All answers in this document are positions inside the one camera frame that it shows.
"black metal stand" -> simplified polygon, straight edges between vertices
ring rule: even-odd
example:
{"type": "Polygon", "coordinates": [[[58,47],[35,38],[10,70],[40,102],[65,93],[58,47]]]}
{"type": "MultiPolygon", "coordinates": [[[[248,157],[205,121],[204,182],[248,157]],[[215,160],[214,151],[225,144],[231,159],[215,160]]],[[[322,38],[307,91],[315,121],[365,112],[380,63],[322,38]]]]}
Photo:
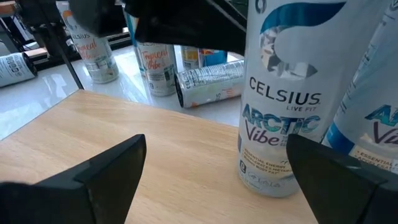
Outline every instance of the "black metal stand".
{"type": "Polygon", "coordinates": [[[34,1],[36,2],[36,4],[38,4],[38,6],[39,6],[39,8],[40,8],[40,13],[41,13],[41,15],[43,16],[43,19],[44,19],[44,24],[45,24],[45,26],[47,27],[47,29],[49,30],[50,36],[51,36],[54,40],[56,40],[55,42],[56,42],[56,46],[57,46],[57,48],[58,48],[58,51],[60,52],[63,61],[64,61],[65,64],[67,65],[67,67],[68,67],[68,69],[69,69],[69,72],[72,74],[72,77],[73,77],[73,79],[75,80],[75,83],[76,83],[77,87],[78,87],[79,89],[81,89],[81,90],[84,90],[84,87],[83,87],[83,85],[81,84],[81,81],[80,81],[79,77],[77,76],[75,69],[73,68],[72,64],[70,63],[70,61],[69,61],[69,59],[68,59],[67,53],[66,53],[66,52],[64,51],[64,49],[62,48],[59,38],[58,38],[57,35],[55,34],[55,31],[53,30],[53,28],[52,28],[52,26],[51,26],[51,24],[50,24],[49,19],[48,19],[47,16],[45,15],[45,12],[44,12],[44,10],[43,10],[43,7],[42,7],[41,3],[39,2],[39,0],[34,0],[34,1]]]}

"energy drink can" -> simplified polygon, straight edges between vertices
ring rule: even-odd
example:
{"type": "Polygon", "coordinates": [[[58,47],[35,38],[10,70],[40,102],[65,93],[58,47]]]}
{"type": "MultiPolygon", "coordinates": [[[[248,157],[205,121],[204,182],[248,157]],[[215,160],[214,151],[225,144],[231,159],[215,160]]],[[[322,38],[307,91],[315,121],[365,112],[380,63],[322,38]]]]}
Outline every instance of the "energy drink can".
{"type": "Polygon", "coordinates": [[[37,70],[25,53],[0,57],[0,86],[29,80],[37,76],[37,70]]]}
{"type": "Polygon", "coordinates": [[[93,82],[107,83],[117,79],[119,69],[108,40],[84,30],[73,18],[67,1],[57,1],[56,4],[93,82]]]}
{"type": "Polygon", "coordinates": [[[180,72],[175,77],[180,106],[189,108],[240,96],[243,60],[180,72]]]}
{"type": "Polygon", "coordinates": [[[142,64],[147,75],[149,90],[155,96],[175,93],[174,76],[177,72],[173,45],[140,43],[142,64]]]}
{"type": "Polygon", "coordinates": [[[287,137],[321,141],[388,4],[249,0],[236,163],[246,186],[298,191],[287,137]]]}
{"type": "Polygon", "coordinates": [[[137,41],[134,38],[134,34],[136,33],[136,29],[137,29],[138,18],[132,17],[126,12],[124,12],[124,17],[126,18],[127,28],[129,29],[129,32],[130,32],[131,42],[132,42],[132,46],[134,49],[134,53],[137,58],[139,71],[140,71],[141,75],[145,76],[145,70],[144,70],[144,67],[142,66],[141,54],[139,53],[137,41]]]}
{"type": "Polygon", "coordinates": [[[323,144],[398,174],[398,2],[392,1],[323,144]]]}
{"type": "Polygon", "coordinates": [[[199,68],[199,52],[196,47],[181,46],[181,54],[184,69],[199,68]]]}
{"type": "Polygon", "coordinates": [[[199,67],[226,63],[228,53],[223,50],[199,49],[199,67]]]}

